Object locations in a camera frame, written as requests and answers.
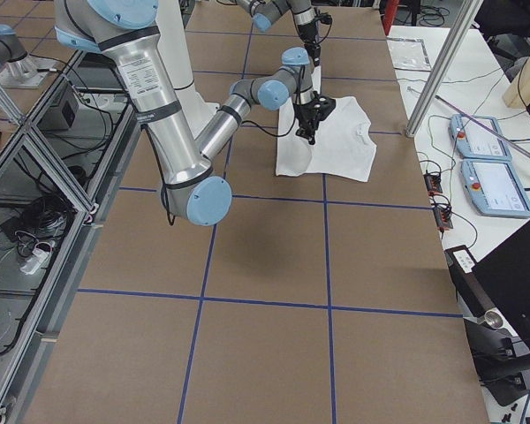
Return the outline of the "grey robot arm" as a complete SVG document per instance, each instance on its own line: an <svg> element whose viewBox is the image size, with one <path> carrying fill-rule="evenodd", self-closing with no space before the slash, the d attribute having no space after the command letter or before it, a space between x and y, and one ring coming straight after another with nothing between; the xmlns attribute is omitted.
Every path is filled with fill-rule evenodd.
<svg viewBox="0 0 530 424"><path fill-rule="evenodd" d="M332 19L308 1L242 3L260 31L290 13L301 45L283 53L274 74L236 82L209 121L200 123L198 133L188 123L193 111L184 89L193 77L178 2L57 1L54 7L61 44L102 54L115 63L154 150L169 219L183 217L211 226L227 215L231 187L214 173L212 161L253 106L278 110L291 102L290 130L309 143L314 143L319 124L335 109L335 101L313 86L322 45L318 26Z"/></svg>
<svg viewBox="0 0 530 424"><path fill-rule="evenodd" d="M321 65L322 38L319 35L319 25L328 25L330 29L333 20L329 13L320 11L307 0L241 0L233 3L244 9L254 25L263 33L290 12L298 36L314 67Z"/></svg>

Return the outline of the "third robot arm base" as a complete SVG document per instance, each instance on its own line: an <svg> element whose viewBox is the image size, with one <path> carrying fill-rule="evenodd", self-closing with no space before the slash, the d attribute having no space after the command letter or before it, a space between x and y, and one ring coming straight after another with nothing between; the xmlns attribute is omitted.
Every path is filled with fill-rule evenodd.
<svg viewBox="0 0 530 424"><path fill-rule="evenodd" d="M7 88L35 89L45 79L36 61L11 26L0 24L0 84Z"/></svg>

